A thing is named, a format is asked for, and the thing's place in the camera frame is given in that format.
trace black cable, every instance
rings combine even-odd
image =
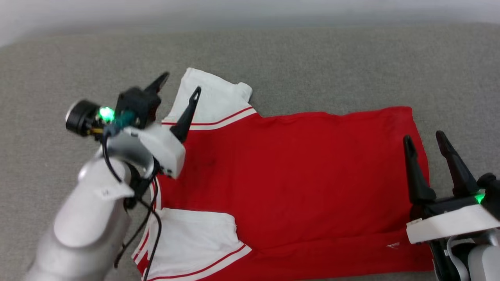
[[[144,207],[151,210],[151,213],[154,215],[154,217],[156,218],[156,221],[158,222],[158,232],[156,234],[156,240],[154,241],[153,250],[151,251],[151,259],[149,260],[149,263],[147,264],[146,272],[144,273],[144,280],[143,281],[148,281],[148,274],[150,273],[151,264],[153,263],[153,258],[155,257],[156,248],[158,246],[158,242],[160,241],[160,235],[162,234],[162,220],[160,219],[160,216],[157,214],[157,212],[154,209],[150,208],[150,206],[146,202],[144,202],[141,198],[139,198],[138,201]]]
[[[113,174],[113,177],[121,184],[122,179],[118,176],[117,172],[113,168],[110,162],[110,156],[108,154],[108,138],[110,137],[110,134],[107,133],[102,137],[102,157],[104,158],[104,162],[106,162],[107,168]]]
[[[121,251],[118,253],[118,255],[116,255],[116,258],[114,259],[114,264],[113,264],[113,266],[114,266],[115,269],[118,267],[118,263],[122,259],[122,256],[125,254],[125,251],[127,250],[127,248],[137,238],[137,236],[139,235],[139,233],[141,233],[141,231],[143,230],[144,226],[148,222],[148,219],[149,219],[150,214],[151,214],[151,210],[153,210],[153,206],[154,206],[154,204],[156,202],[156,199],[157,199],[157,196],[158,196],[158,189],[159,189],[156,177],[153,177],[153,180],[154,180],[154,195],[153,195],[153,198],[151,200],[151,204],[149,205],[149,207],[147,209],[146,217],[140,223],[139,228],[137,228],[137,230],[134,232],[134,234],[132,235],[132,237],[130,238],[130,240],[128,240],[127,243],[125,243],[125,244],[122,245]]]

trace jersey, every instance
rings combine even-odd
[[[157,253],[198,246],[175,250],[187,253],[171,262],[183,264],[180,271],[166,265],[174,259],[155,256],[150,280],[304,280],[433,269],[428,246],[412,245],[406,236],[411,204],[404,136],[413,139],[429,178],[410,107],[263,117],[248,104],[248,85],[215,87],[193,79],[198,72],[188,69],[184,78],[191,79],[183,78],[164,120],[171,126],[187,105],[183,86],[192,91],[201,84],[183,170],[178,179],[158,177],[156,202],[166,211],[164,232],[183,224],[177,235],[160,239],[165,244]],[[186,212],[186,219],[169,212]],[[154,225],[151,220],[134,255],[141,271],[149,258],[138,253],[151,251]],[[176,238],[183,236],[191,242]],[[209,248],[211,254],[201,250]],[[201,262],[198,252],[212,256]]]

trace white robot arm casing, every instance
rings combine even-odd
[[[164,174],[174,179],[179,176],[184,166],[186,149],[167,126],[152,123],[143,130],[126,127],[123,132],[139,139],[158,160]]]
[[[499,227],[500,221],[477,204],[411,221],[406,224],[406,234],[415,244]]]
[[[131,219],[124,199],[106,200],[99,189],[118,182],[102,158],[88,169],[42,236],[26,281],[104,280],[122,247]],[[130,170],[111,159],[125,181]]]

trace red stripe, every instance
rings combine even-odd
[[[151,196],[155,197],[155,189],[156,189],[156,185],[155,185],[155,181],[153,180],[151,185],[153,186],[153,194],[151,194]],[[156,210],[157,209],[157,206],[156,206],[156,200],[154,201],[153,203],[153,208]]]
[[[137,269],[140,272],[140,275],[144,275],[144,272],[146,271],[146,268],[148,267],[148,264],[150,263],[150,260],[148,259],[148,255],[145,254],[142,259],[137,263]]]
[[[144,248],[144,245],[146,245],[146,242],[148,241],[148,237],[150,236],[150,231],[149,229],[147,230],[147,233],[146,233],[146,238],[144,239],[144,242],[142,242],[142,245],[140,246],[139,248],[139,251],[135,254],[135,256],[133,257],[133,260],[135,261],[137,259],[137,257],[139,256],[139,253],[143,250]]]
[[[236,115],[238,115],[238,114],[240,114],[240,113],[242,113],[242,112],[245,112],[245,111],[247,111],[247,110],[249,110],[249,109],[252,109],[252,108],[253,108],[253,107],[251,107],[251,106],[250,106],[250,107],[247,107],[247,108],[242,109],[242,110],[240,110],[240,111],[238,111],[238,112],[236,112],[236,113],[234,113],[234,114],[232,114],[232,115],[229,115],[228,117],[226,117],[226,118],[224,118],[224,119],[222,119],[222,120],[220,120],[220,121],[217,121],[217,122],[213,122],[213,123],[191,123],[191,125],[192,125],[192,126],[193,126],[193,125],[196,125],[196,126],[203,126],[203,125],[208,126],[208,125],[215,125],[215,124],[219,124],[219,123],[221,123],[221,122],[223,122],[223,121],[225,121],[225,120],[227,120],[227,119],[229,119],[229,118],[231,118],[231,117],[234,117],[234,116],[236,116]],[[163,124],[163,125],[175,125],[175,124],[176,124],[176,122],[162,122],[162,124]]]
[[[205,267],[203,269],[200,269],[198,271],[195,271],[195,272],[192,272],[192,273],[188,273],[188,274],[176,275],[176,276],[160,276],[160,277],[155,277],[153,279],[149,279],[147,281],[155,281],[155,280],[159,280],[159,279],[174,279],[174,278],[186,277],[186,276],[191,276],[191,275],[198,274],[200,272],[204,272],[204,271],[208,270],[209,268],[215,266],[216,264],[222,262],[223,260],[227,259],[229,256],[232,256],[232,255],[238,253],[239,251],[243,250],[243,248],[245,248],[245,246],[246,245],[241,246],[241,248],[237,249],[236,251],[228,253],[223,258],[219,259],[218,261],[216,261],[216,262],[212,263],[211,265],[209,265],[209,266],[207,266],[207,267]]]

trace gray upholstery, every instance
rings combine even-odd
[[[65,130],[68,107],[82,98],[114,106],[119,91],[145,86],[170,71],[158,112],[165,116],[187,67],[249,84],[250,102],[263,116],[411,106],[439,196],[451,194],[452,181],[436,130],[446,132],[476,177],[500,172],[498,25],[89,35],[22,42],[0,49],[0,280],[21,278],[41,233],[96,150],[92,140]],[[132,212],[133,227],[143,214]],[[124,280],[139,280],[129,258],[120,268]],[[432,277],[421,272],[349,280]]]

